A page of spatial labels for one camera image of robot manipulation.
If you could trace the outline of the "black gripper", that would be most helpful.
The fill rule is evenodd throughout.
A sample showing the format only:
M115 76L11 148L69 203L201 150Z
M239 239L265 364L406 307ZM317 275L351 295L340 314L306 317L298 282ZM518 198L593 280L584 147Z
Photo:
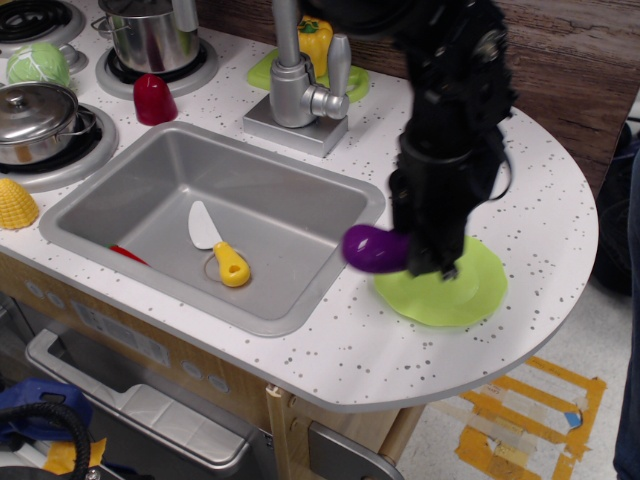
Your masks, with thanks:
M409 238L406 268L413 276L440 270L443 280L455 280L467 217L476 205L469 186L471 155L437 158L407 139L399 146L389 186L394 229Z

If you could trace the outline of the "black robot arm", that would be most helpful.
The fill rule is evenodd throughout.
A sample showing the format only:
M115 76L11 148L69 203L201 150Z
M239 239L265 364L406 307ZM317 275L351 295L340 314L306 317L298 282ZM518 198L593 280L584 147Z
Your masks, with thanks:
M303 1L303 13L357 39L389 37L406 56L413 107L389 177L404 270L457 277L471 212L508 158L500 123L516 93L507 29L492 1Z

